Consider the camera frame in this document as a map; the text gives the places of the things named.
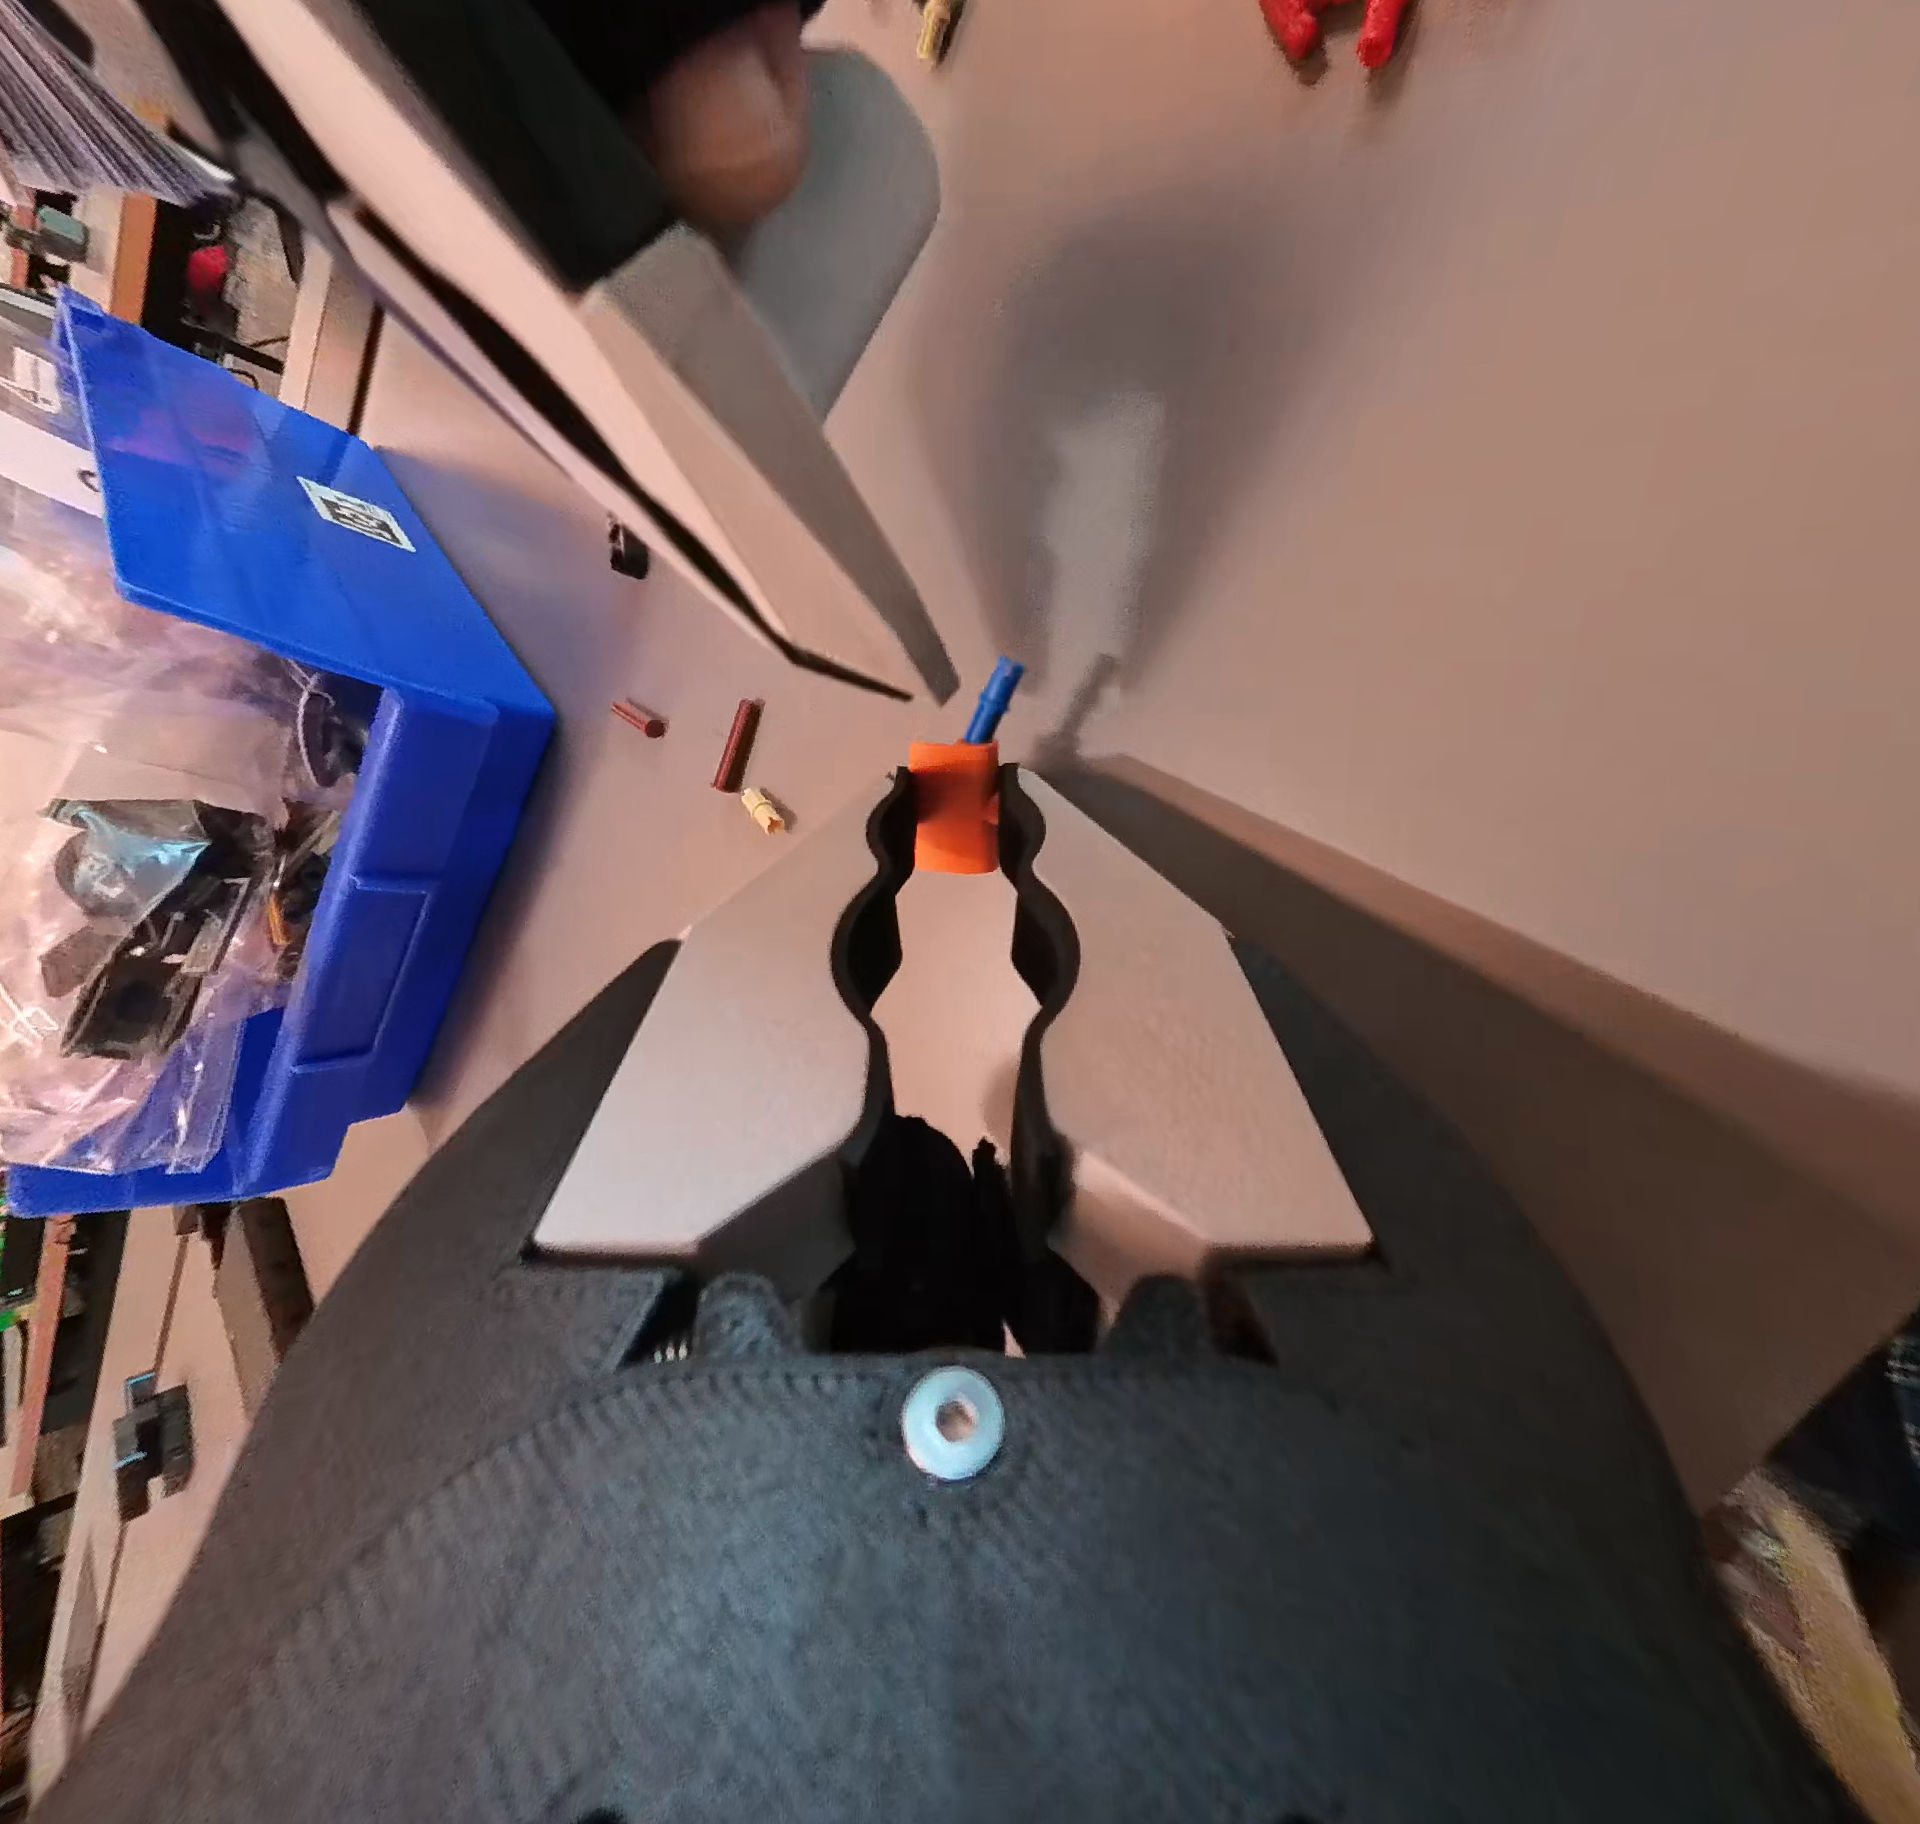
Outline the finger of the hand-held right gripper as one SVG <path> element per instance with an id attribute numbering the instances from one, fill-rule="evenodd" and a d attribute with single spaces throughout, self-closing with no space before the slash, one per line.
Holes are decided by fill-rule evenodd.
<path id="1" fill-rule="evenodd" d="M 674 227 L 581 300 L 722 596 L 790 662 L 947 704 L 957 675 L 899 554 L 718 251 Z"/>
<path id="2" fill-rule="evenodd" d="M 291 140 L 321 158 L 300 178 L 324 203 L 329 242 L 378 300 L 609 514 L 761 636 L 722 596 L 719 572 L 682 524 L 687 495 L 582 330 L 581 300 L 596 284 L 563 285 L 346 0 L 212 4 L 285 103 Z"/>

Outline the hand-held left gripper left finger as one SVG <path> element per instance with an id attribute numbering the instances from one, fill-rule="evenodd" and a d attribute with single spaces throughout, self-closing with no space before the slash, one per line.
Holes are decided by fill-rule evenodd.
<path id="1" fill-rule="evenodd" d="M 889 771 L 687 930 L 539 1214 L 541 1261 L 823 1290 L 896 1109 L 873 1008 L 912 870 L 915 786 Z"/>

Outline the person's right hand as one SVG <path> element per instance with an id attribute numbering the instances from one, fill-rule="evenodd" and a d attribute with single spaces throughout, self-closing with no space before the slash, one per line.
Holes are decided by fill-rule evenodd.
<path id="1" fill-rule="evenodd" d="M 643 93 L 630 130 L 692 227 L 754 225 L 803 181 L 810 125 L 799 6 L 763 6 L 706 36 Z"/>

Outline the blue plastic bin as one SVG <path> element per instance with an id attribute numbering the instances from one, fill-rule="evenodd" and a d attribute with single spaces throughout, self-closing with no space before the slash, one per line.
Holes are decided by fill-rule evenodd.
<path id="1" fill-rule="evenodd" d="M 302 1187 L 416 1088 L 556 716 L 368 444 L 91 300 L 64 296 L 56 323 L 120 594 L 371 689 L 374 711 L 291 994 L 247 1026 L 209 1164 L 13 1167 L 13 1204 L 45 1217 Z"/>

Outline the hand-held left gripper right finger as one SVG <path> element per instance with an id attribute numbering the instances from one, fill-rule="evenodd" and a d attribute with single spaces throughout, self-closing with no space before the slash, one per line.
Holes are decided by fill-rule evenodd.
<path id="1" fill-rule="evenodd" d="M 1020 1242 L 1102 1304 L 1149 1280 L 1359 1261 L 1373 1231 L 1227 933 L 1059 788 L 1000 782 Z"/>

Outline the orange lego connector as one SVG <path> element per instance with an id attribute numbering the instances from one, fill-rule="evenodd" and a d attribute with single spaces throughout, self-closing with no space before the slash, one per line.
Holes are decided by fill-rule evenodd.
<path id="1" fill-rule="evenodd" d="M 915 872 L 986 876 L 1000 870 L 1000 757 L 988 741 L 912 741 Z"/>

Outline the stack of papers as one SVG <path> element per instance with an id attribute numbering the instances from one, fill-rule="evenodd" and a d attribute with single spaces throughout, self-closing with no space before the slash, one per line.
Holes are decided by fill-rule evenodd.
<path id="1" fill-rule="evenodd" d="M 1 0 L 4 201 L 29 190 L 148 195 L 193 211 L 234 198 L 231 178 L 135 116 L 98 77 L 51 0 Z"/>

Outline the black lego beam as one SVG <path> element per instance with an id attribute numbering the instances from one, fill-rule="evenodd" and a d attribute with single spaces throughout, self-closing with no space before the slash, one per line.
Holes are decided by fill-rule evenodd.
<path id="1" fill-rule="evenodd" d="M 124 1383 L 111 1472 L 120 1525 L 145 1515 L 156 1496 L 171 1498 L 186 1487 L 195 1475 L 195 1416 L 184 1384 L 161 1386 L 156 1369 Z"/>

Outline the plaid shirt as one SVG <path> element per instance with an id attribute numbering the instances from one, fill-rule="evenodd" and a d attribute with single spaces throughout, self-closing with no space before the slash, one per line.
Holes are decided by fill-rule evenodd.
<path id="1" fill-rule="evenodd" d="M 1917 1559 L 1917 1313 L 1788 1430 L 1767 1471 L 1852 1555 Z"/>

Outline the clear plastic bags of parts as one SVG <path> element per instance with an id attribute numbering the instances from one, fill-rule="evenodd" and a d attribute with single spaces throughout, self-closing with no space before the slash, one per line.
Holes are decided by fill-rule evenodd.
<path id="1" fill-rule="evenodd" d="M 1 500 L 1 1156 L 207 1164 L 300 970 L 376 690 L 132 605 L 104 524 Z"/>

